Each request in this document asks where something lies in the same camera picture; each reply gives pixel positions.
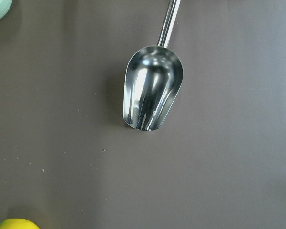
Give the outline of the steel ice scoop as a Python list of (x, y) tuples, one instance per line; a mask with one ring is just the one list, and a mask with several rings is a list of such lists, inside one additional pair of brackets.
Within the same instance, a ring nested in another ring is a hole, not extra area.
[(180, 1), (168, 5), (156, 45), (139, 49), (129, 60), (124, 80), (123, 120), (141, 131), (160, 129), (180, 90), (183, 67), (168, 49)]

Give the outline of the whole yellow lemon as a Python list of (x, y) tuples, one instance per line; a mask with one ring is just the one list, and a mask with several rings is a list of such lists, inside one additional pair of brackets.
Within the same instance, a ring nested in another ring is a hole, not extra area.
[(0, 229), (40, 229), (35, 223), (27, 219), (12, 218), (0, 223)]

